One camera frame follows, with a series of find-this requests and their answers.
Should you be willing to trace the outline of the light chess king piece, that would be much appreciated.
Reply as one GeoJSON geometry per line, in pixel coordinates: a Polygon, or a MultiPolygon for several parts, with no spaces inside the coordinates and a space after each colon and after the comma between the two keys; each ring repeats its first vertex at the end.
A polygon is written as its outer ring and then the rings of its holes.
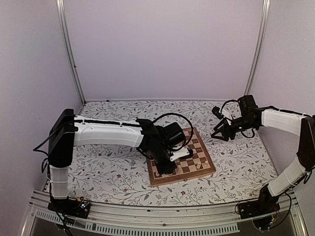
{"type": "Polygon", "coordinates": [[[178,165],[178,166],[177,166],[176,173],[177,173],[178,175],[183,173],[183,170],[182,170],[182,166],[181,166],[181,165],[178,165]]]}

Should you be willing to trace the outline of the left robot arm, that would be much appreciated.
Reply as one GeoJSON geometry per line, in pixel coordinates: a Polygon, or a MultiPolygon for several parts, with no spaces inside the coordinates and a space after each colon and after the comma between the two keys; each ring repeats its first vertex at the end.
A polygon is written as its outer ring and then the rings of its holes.
{"type": "Polygon", "coordinates": [[[73,209],[72,200],[67,198],[67,174],[74,146],[98,144],[137,148],[142,155],[154,160],[160,175],[172,173],[175,160],[189,153],[188,141],[176,122],[162,127],[149,119],[99,120],[76,116],[72,109],[62,112],[42,143],[48,144],[53,203],[62,213],[70,213],[73,209]]]}

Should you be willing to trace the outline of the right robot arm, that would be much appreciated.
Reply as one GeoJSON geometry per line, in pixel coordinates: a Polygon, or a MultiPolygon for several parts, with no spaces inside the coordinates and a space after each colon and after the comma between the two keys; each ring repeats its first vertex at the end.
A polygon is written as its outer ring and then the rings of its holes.
{"type": "Polygon", "coordinates": [[[299,138],[275,128],[260,128],[252,137],[238,133],[227,142],[207,136],[207,149],[218,168],[212,183],[225,201],[256,198],[262,186],[296,157],[299,138]]]}

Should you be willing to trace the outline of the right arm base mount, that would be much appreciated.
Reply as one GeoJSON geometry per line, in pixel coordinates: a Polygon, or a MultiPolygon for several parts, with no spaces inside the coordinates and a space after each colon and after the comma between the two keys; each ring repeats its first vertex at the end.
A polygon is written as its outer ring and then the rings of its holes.
{"type": "Polygon", "coordinates": [[[273,197],[268,190],[268,185],[261,188],[259,197],[255,201],[245,201],[238,203],[235,207],[235,212],[240,215],[241,219],[247,219],[256,216],[262,216],[268,213],[275,212],[275,216],[267,216],[253,221],[254,226],[261,231],[269,230],[275,223],[280,205],[279,197],[273,197]]]}

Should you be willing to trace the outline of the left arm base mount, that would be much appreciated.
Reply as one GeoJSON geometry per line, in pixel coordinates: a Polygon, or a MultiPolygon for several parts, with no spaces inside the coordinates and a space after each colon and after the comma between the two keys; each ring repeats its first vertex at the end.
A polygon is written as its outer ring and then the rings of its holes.
{"type": "Polygon", "coordinates": [[[55,199],[50,195],[48,209],[63,215],[87,219],[91,208],[91,202],[91,200],[85,199],[84,197],[77,199],[71,199],[69,197],[66,199],[55,199]]]}

